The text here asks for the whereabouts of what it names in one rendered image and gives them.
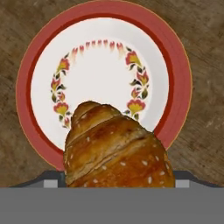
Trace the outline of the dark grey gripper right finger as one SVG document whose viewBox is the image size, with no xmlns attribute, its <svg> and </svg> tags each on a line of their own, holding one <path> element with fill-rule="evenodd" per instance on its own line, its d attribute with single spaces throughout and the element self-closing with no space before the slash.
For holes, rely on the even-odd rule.
<svg viewBox="0 0 224 224">
<path fill-rule="evenodd" d="M 176 188 L 191 188 L 195 186 L 205 186 L 205 187 L 213 187 L 213 188 L 219 187 L 218 185 L 214 183 L 196 178 L 189 171 L 174 171 L 173 173 L 175 176 Z"/>
</svg>

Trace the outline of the golden brown croissant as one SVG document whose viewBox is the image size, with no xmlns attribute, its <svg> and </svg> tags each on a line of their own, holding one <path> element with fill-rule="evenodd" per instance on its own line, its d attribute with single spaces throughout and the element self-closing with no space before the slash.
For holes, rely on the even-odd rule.
<svg viewBox="0 0 224 224">
<path fill-rule="evenodd" d="M 68 187 L 174 187 L 165 147 L 108 104 L 81 103 L 65 142 Z"/>
</svg>

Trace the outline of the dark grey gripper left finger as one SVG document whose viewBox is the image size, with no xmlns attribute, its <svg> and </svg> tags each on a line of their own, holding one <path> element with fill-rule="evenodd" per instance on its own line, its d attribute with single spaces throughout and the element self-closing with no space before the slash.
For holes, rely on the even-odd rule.
<svg viewBox="0 0 224 224">
<path fill-rule="evenodd" d="M 16 185 L 16 187 L 61 188 L 66 187 L 63 171 L 44 171 L 35 179 Z"/>
</svg>

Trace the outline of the red rimmed floral plate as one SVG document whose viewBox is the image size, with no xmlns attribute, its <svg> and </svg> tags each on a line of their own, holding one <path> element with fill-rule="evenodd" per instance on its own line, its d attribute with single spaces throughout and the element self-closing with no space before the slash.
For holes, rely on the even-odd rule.
<svg viewBox="0 0 224 224">
<path fill-rule="evenodd" d="M 34 150 L 62 170 L 80 103 L 111 104 L 170 147 L 192 87 L 185 48 L 161 17 L 129 2 L 91 1 L 60 13 L 29 45 L 17 75 L 17 114 Z"/>
</svg>

